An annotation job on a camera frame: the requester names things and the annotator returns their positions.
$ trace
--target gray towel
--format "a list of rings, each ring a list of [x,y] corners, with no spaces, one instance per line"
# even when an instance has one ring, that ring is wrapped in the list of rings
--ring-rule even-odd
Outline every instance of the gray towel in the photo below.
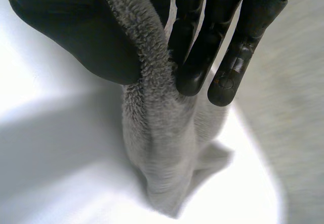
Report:
[[[107,0],[138,49],[141,78],[123,86],[124,141],[131,162],[143,173],[153,207],[176,217],[182,203],[209,174],[224,166],[228,152],[211,144],[226,108],[207,99],[207,79],[198,96],[175,87],[176,65],[169,56],[159,17],[149,0]]]

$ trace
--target white table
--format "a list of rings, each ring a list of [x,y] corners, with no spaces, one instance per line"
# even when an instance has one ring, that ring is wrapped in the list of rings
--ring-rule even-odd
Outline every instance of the white table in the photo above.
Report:
[[[233,106],[231,163],[179,220],[150,210],[124,152],[121,91],[0,0],[0,223],[284,223],[278,180]]]

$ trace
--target robotic hand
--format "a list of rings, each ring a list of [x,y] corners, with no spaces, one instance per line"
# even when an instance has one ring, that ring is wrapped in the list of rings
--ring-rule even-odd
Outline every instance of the robotic hand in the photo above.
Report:
[[[136,48],[106,0],[9,1],[23,21],[70,52],[90,72],[122,85],[139,78]]]
[[[139,78],[136,48],[106,0],[9,1],[23,21],[70,52],[92,73],[122,85]],[[170,0],[151,2],[165,26]],[[176,86],[183,95],[193,96],[201,89],[240,2],[207,0],[204,22],[191,48],[203,0],[176,0],[177,19],[169,47],[179,67]],[[226,106],[233,100],[266,28],[286,4],[287,0],[243,0],[235,33],[208,90],[211,103]]]
[[[151,2],[165,25],[170,0]],[[193,96],[200,91],[240,2],[207,0],[201,31],[190,50],[203,0],[176,0],[177,18],[169,47],[179,67],[176,86],[181,94]],[[233,100],[266,28],[286,4],[287,0],[243,0],[235,33],[208,90],[211,103],[226,106]]]

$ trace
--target towel fold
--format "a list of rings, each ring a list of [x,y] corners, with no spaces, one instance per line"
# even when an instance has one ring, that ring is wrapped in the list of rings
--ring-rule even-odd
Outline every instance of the towel fold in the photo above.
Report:
[[[141,78],[123,86],[126,150],[146,178],[153,207],[176,217],[188,194],[228,159],[227,151],[212,144],[227,108],[213,106],[207,99],[212,74],[197,96],[178,93],[176,64],[149,0],[107,1],[141,62]]]

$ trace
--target fabric texture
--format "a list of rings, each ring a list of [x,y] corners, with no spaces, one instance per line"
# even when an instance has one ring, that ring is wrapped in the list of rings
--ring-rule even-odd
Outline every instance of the fabric texture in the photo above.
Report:
[[[227,108],[208,101],[212,74],[197,96],[178,93],[176,65],[149,0],[107,1],[136,45],[141,62],[141,78],[123,86],[126,150],[146,178],[154,209],[176,217],[195,187],[229,159],[229,152],[211,143],[221,129]]]

